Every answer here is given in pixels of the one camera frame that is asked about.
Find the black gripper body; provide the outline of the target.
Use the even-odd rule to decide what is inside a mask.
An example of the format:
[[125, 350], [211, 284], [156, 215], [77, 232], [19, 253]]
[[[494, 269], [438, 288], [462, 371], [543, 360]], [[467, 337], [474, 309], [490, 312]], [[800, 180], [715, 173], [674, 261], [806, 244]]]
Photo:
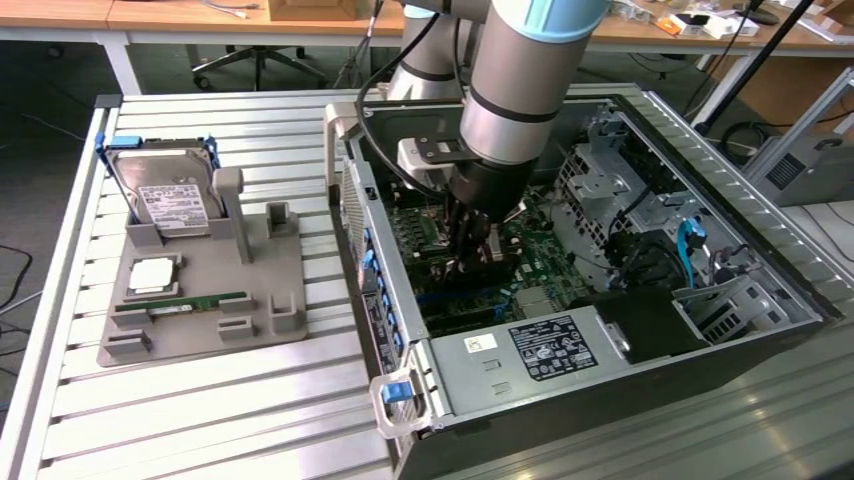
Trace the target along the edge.
[[499, 223], [522, 200], [534, 170], [535, 161], [515, 165], [486, 160], [459, 163], [452, 171], [450, 193], [468, 210]]

